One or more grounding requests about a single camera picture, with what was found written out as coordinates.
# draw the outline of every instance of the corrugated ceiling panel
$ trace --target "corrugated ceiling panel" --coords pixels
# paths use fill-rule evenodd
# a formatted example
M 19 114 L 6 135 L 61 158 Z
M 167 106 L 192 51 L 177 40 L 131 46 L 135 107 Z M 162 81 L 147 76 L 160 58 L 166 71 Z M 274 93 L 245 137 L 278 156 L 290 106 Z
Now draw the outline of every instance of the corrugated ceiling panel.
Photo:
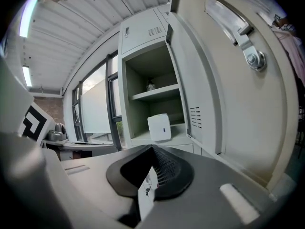
M 34 88 L 60 89 L 84 53 L 106 31 L 133 14 L 169 0 L 46 0 L 36 5 L 21 64 Z

